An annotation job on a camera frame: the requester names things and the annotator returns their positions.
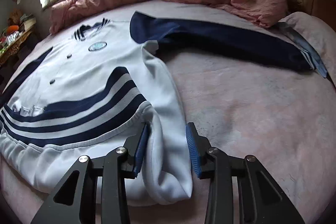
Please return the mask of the white and navy jacket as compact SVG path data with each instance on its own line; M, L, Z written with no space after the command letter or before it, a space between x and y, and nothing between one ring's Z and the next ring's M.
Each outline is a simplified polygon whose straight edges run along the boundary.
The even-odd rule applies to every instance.
M145 124L142 166L126 184L132 203L168 205L192 195L185 115L157 50L197 47L298 72L327 69L317 51L286 23L289 38L135 12L102 19L31 60L1 95L1 155L35 189L50 192L82 155L123 145Z

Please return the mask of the pink bed sheet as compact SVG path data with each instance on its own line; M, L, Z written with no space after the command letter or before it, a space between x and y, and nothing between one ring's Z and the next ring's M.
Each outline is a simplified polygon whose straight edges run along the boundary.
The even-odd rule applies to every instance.
M161 0L124 6L90 16L48 36L19 66L101 18L130 20L135 11L258 30L237 16L201 5ZM255 155L294 203L305 223L322 222L335 204L335 88L318 73L278 68L183 50L161 55L177 85L186 113L200 135L228 155ZM209 181L194 177L193 196L170 206L130 207L131 223L204 223ZM30 188L1 159L1 194L21 223L30 223L44 193Z

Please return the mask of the ornate wooden side table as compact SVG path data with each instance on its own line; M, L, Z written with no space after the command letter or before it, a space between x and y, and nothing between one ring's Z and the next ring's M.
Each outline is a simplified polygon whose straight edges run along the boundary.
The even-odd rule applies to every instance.
M31 26L28 30L23 32L12 44L1 50L0 66L2 66L11 56L18 53L20 46L28 39L31 34L36 32L35 25Z

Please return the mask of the pink pillow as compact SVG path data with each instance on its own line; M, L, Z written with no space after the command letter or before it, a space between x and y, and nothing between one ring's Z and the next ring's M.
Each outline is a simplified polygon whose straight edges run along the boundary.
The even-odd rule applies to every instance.
M306 54L313 68L335 84L335 31L323 20L303 12L281 19L278 27Z

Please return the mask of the orange plush toy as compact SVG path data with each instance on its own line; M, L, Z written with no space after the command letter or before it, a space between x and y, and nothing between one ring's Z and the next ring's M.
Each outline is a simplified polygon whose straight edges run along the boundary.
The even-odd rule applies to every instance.
M6 35L9 36L12 33L19 31L19 26L18 25L11 25L8 26L7 30L6 30Z

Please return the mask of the stack of books on table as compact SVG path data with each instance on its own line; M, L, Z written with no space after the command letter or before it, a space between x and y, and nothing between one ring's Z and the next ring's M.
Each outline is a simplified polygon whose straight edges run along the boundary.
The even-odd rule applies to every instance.
M23 14L20 18L20 21L21 26L24 28L25 31L34 26L37 22L36 17L33 14L30 15Z

